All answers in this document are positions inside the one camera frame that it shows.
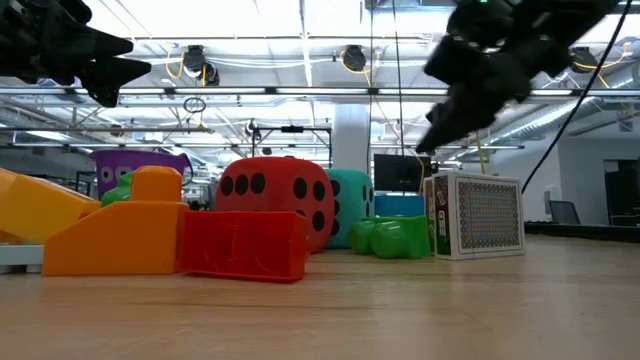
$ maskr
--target wooden surface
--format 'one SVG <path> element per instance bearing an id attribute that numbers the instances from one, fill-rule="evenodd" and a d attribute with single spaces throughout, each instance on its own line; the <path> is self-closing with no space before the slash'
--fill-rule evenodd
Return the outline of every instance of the wooden surface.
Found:
<path id="1" fill-rule="evenodd" d="M 275 285 L 0 275 L 0 359 L 640 359 L 640 246 L 529 236 L 524 257 L 312 257 Z"/>

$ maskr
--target green toy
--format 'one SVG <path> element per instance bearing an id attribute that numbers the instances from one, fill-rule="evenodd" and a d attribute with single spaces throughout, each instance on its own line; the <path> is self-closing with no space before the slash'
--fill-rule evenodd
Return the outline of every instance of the green toy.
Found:
<path id="1" fill-rule="evenodd" d="M 131 199 L 132 172 L 128 172 L 118 178 L 118 185 L 102 195 L 100 206 L 105 207 L 116 201 L 129 201 Z"/>
<path id="2" fill-rule="evenodd" d="M 426 216 L 365 218 L 351 227 L 349 244 L 356 254 L 384 259 L 431 255 Z"/>

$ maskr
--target purple bucket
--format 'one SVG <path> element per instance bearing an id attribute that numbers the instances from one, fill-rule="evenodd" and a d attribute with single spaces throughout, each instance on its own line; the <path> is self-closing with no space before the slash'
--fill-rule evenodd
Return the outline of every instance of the purple bucket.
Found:
<path id="1" fill-rule="evenodd" d="M 103 150 L 95 151 L 90 156 L 96 162 L 99 199 L 102 199 L 102 194 L 116 187 L 121 175 L 135 171 L 141 166 L 166 166 L 183 174 L 184 168 L 189 165 L 186 156 L 151 151 Z"/>

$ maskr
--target black dot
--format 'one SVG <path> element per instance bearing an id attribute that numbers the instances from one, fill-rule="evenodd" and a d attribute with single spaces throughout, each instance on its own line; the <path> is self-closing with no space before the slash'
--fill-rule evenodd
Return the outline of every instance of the black dot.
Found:
<path id="1" fill-rule="evenodd" d="M 316 181 L 313 184 L 313 197 L 318 201 L 322 201 L 322 199 L 324 199 L 324 184 L 320 181 Z"/>
<path id="2" fill-rule="evenodd" d="M 338 224 L 338 220 L 333 219 L 333 226 L 331 227 L 331 236 L 337 234 L 340 231 L 340 224 Z"/>
<path id="3" fill-rule="evenodd" d="M 303 178 L 297 178 L 293 182 L 293 193 L 298 199 L 304 199 L 307 195 L 307 182 Z"/>
<path id="4" fill-rule="evenodd" d="M 247 178 L 247 175 L 239 175 L 236 179 L 236 193 L 244 195 L 247 190 L 249 190 L 249 178 Z"/>
<path id="5" fill-rule="evenodd" d="M 262 173 L 254 174 L 251 177 L 251 192 L 254 194 L 260 194 L 264 191 L 267 179 L 265 179 Z"/>
<path id="6" fill-rule="evenodd" d="M 331 180 L 331 189 L 333 190 L 333 196 L 338 196 L 338 194 L 340 194 L 340 183 L 335 180 Z"/>
<path id="7" fill-rule="evenodd" d="M 322 231 L 324 229 L 324 214 L 321 211 L 316 211 L 311 222 L 316 231 Z"/>
<path id="8" fill-rule="evenodd" d="M 220 191 L 224 196 L 231 195 L 233 192 L 233 180 L 230 177 L 225 176 L 222 178 L 222 181 L 220 181 Z"/>

